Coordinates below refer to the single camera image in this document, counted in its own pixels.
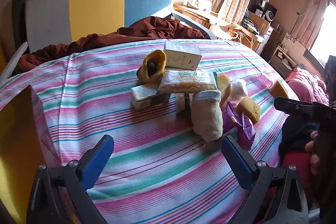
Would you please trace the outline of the person's right hand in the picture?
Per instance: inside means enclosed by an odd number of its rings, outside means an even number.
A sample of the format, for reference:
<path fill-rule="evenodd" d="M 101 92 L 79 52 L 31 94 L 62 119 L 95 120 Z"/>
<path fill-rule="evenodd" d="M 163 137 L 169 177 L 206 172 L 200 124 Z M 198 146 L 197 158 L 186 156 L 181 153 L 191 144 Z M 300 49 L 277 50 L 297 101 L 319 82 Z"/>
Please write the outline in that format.
<path fill-rule="evenodd" d="M 319 130 L 312 132 L 310 134 L 311 141 L 305 145 L 306 152 L 310 153 L 310 170 L 315 176 L 319 174 L 320 169 L 320 158 L 315 151 L 315 137 L 320 133 Z"/>

